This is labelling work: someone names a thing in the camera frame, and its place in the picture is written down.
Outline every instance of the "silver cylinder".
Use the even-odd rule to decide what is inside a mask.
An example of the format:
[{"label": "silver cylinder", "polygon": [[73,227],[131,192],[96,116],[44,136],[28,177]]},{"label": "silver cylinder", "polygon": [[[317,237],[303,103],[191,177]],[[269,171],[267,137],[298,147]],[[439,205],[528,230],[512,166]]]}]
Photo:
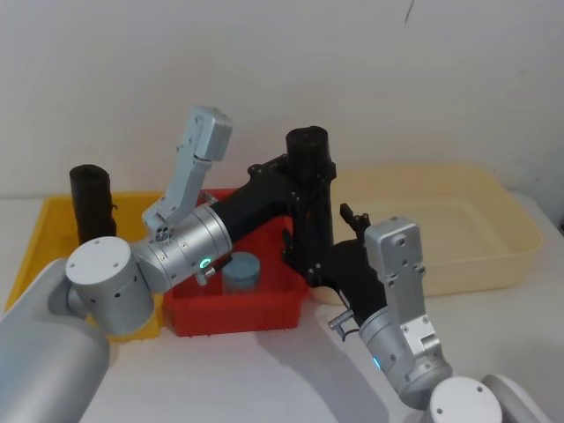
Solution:
[{"label": "silver cylinder", "polygon": [[434,387],[452,375],[441,354],[414,359],[387,308],[360,326],[360,337],[402,402],[412,408],[426,409]]},{"label": "silver cylinder", "polygon": [[96,323],[108,334],[143,327],[153,312],[152,296],[131,254],[114,236],[91,240],[69,257],[66,274]]},{"label": "silver cylinder", "polygon": [[147,238],[135,243],[133,251],[151,291],[164,293],[205,270],[232,247],[221,219],[209,206],[201,205],[166,241]]}]

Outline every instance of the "beige tray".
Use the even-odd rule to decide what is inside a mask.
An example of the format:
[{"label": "beige tray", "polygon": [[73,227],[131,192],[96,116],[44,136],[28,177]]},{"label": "beige tray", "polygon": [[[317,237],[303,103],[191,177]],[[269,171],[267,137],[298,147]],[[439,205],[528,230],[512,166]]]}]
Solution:
[{"label": "beige tray", "polygon": [[[527,275],[542,237],[516,200],[486,171],[462,164],[338,169],[331,184],[335,242],[354,234],[341,203],[373,223],[404,215],[419,223],[425,294],[502,288]],[[314,296],[339,303],[323,289]]]}]

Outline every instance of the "black cylinder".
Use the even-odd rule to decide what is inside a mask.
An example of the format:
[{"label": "black cylinder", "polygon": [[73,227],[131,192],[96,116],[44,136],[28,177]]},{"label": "black cylinder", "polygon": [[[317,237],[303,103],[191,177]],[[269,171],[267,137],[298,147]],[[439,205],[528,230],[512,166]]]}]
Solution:
[{"label": "black cylinder", "polygon": [[296,183],[310,187],[318,183],[319,178],[332,180],[335,176],[334,165],[329,153],[327,131],[319,126],[298,128],[286,135],[288,153],[288,174]]},{"label": "black cylinder", "polygon": [[80,244],[101,236],[115,236],[108,172],[95,165],[82,165],[72,168],[69,175]]}]

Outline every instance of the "green indicator light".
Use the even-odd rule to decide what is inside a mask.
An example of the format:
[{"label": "green indicator light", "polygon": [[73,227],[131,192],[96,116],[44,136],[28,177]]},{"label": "green indicator light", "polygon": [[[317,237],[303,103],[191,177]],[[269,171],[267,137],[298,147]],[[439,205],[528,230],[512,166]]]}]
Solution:
[{"label": "green indicator light", "polygon": [[208,267],[210,265],[211,262],[212,262],[212,260],[210,258],[205,258],[204,260],[202,260],[200,262],[200,269],[205,269],[206,267]]}]

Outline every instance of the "white table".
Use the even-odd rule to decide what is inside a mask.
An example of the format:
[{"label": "white table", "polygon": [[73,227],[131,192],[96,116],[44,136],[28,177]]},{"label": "white table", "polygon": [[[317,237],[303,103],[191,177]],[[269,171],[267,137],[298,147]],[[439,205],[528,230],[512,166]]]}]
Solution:
[{"label": "white table", "polygon": [[[517,195],[545,236],[516,287],[427,300],[450,364],[480,379],[521,383],[555,421],[564,416],[564,238]],[[41,200],[0,200],[0,303],[26,250]],[[296,330],[158,339],[114,348],[83,423],[414,422],[358,336],[342,344],[326,322],[339,308],[308,302]]]}]

